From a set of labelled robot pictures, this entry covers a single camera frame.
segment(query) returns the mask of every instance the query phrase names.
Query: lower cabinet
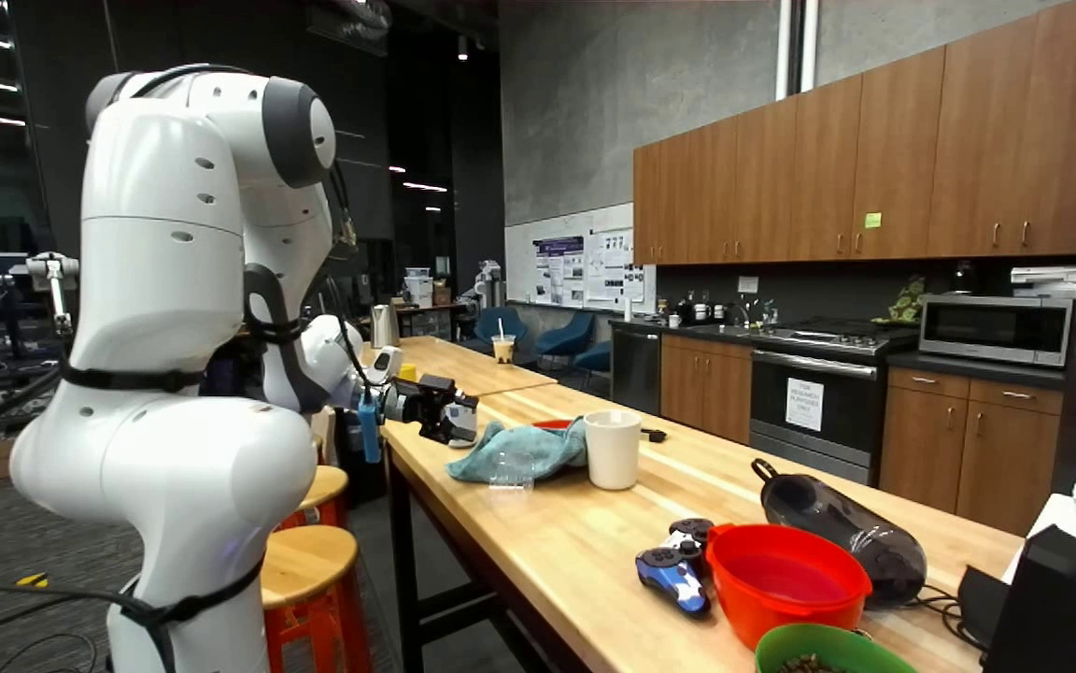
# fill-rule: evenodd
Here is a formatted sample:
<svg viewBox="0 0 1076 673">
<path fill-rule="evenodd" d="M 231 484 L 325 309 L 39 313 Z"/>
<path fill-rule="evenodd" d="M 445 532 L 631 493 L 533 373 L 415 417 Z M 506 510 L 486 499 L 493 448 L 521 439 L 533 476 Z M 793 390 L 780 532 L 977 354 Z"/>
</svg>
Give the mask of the lower cabinet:
<svg viewBox="0 0 1076 673">
<path fill-rule="evenodd" d="M 1057 390 L 892 370 L 877 488 L 1022 534 L 1051 493 L 1057 434 Z"/>
<path fill-rule="evenodd" d="M 660 417 L 729 440 L 748 440 L 750 353 L 740 344 L 660 337 Z"/>
</svg>

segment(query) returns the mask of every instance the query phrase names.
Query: stove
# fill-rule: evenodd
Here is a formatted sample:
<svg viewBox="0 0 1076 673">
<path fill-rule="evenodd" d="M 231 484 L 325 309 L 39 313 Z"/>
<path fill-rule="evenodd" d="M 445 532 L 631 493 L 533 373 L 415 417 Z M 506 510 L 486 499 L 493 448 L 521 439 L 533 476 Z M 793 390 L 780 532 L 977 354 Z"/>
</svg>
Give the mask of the stove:
<svg viewBox="0 0 1076 673">
<path fill-rule="evenodd" d="M 916 349 L 916 329 L 757 329 L 750 344 L 750 445 L 872 484 L 886 354 Z"/>
<path fill-rule="evenodd" d="M 772 353 L 806 353 L 806 354 L 833 354 L 855 362 L 877 362 L 887 353 L 916 349 L 916 334 L 836 334 L 836 329 L 757 329 L 754 349 Z"/>
</svg>

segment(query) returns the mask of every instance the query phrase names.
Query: cabinet door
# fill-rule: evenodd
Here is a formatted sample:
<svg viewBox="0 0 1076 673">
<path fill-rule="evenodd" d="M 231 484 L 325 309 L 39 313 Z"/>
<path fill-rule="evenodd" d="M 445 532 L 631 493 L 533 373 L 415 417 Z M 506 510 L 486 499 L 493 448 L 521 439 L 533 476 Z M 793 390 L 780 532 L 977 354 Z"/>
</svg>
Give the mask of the cabinet door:
<svg viewBox="0 0 1076 673">
<path fill-rule="evenodd" d="M 750 353 L 740 344 L 663 337 L 660 417 L 729 440 L 748 440 Z"/>
<path fill-rule="evenodd" d="M 1017 122 L 1003 240 L 1018 256 L 1076 256 L 1076 4 L 1042 10 Z"/>
<path fill-rule="evenodd" d="M 709 263 L 712 130 L 677 136 L 636 152 L 636 260 Z"/>
<path fill-rule="evenodd" d="M 740 263 L 769 231 L 765 218 L 765 114 L 744 114 L 712 122 L 709 151 L 709 256 L 717 263 Z"/>
<path fill-rule="evenodd" d="M 765 109 L 760 183 L 769 230 L 750 240 L 754 263 L 849 260 L 859 81 L 829 81 Z"/>
<path fill-rule="evenodd" d="M 859 78 L 855 188 L 843 225 L 859 260 L 927 260 L 948 248 L 930 230 L 940 78 L 945 49 Z"/>
<path fill-rule="evenodd" d="M 1022 534 L 1051 499 L 1059 392 L 971 385 L 956 511 Z"/>
<path fill-rule="evenodd" d="M 892 370 L 886 392 L 877 488 L 932 510 L 956 510 L 967 383 Z"/>
<path fill-rule="evenodd" d="M 932 165 L 940 256 L 1003 256 L 1033 25 L 1038 19 L 1003 21 L 945 49 Z"/>
</svg>

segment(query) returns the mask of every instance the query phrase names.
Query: green bowl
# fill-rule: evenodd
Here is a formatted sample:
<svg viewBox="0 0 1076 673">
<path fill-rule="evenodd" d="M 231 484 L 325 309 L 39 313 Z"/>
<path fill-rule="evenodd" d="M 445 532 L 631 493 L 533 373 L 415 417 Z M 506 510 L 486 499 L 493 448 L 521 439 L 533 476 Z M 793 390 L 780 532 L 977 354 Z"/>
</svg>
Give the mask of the green bowl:
<svg viewBox="0 0 1076 673">
<path fill-rule="evenodd" d="M 916 673 L 880 642 L 829 626 L 780 626 L 757 640 L 757 673 Z"/>
</svg>

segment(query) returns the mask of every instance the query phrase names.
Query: paper cup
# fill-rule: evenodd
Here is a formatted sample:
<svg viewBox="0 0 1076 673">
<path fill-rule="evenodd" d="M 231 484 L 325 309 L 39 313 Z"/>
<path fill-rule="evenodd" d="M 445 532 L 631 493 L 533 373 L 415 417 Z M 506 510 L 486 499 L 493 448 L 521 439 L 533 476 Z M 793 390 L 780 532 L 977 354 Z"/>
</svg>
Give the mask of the paper cup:
<svg viewBox="0 0 1076 673">
<path fill-rule="evenodd" d="M 584 419 L 586 478 L 602 491 L 631 491 L 638 484 L 638 417 L 596 412 Z"/>
<path fill-rule="evenodd" d="M 510 334 L 493 337 L 493 360 L 495 360 L 495 362 L 510 362 L 510 349 L 514 349 L 514 337 L 510 337 Z"/>
</svg>

